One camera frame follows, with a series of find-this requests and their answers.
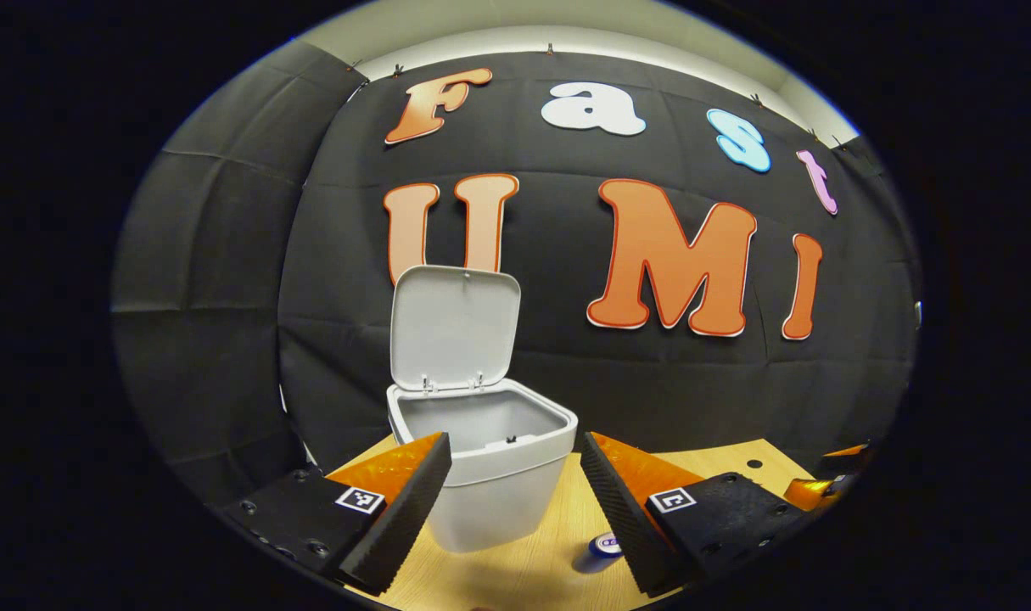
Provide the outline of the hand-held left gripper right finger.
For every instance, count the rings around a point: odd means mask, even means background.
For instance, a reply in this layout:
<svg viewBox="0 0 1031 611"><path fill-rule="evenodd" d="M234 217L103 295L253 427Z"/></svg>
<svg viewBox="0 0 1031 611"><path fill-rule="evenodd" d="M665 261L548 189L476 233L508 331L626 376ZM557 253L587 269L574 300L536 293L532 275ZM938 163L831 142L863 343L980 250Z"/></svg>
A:
<svg viewBox="0 0 1031 611"><path fill-rule="evenodd" d="M813 519L742 474L703 477L604 434L585 433L580 465L650 597L735 572Z"/></svg>

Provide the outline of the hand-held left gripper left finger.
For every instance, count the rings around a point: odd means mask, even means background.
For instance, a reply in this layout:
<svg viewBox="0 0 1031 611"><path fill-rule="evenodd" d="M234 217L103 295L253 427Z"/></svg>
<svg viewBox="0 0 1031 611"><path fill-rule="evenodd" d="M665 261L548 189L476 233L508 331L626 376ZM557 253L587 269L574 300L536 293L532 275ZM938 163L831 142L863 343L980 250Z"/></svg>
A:
<svg viewBox="0 0 1031 611"><path fill-rule="evenodd" d="M421 440L325 474L295 469L224 506L259 544L322 579L367 595L391 587L451 468L450 436Z"/></svg>

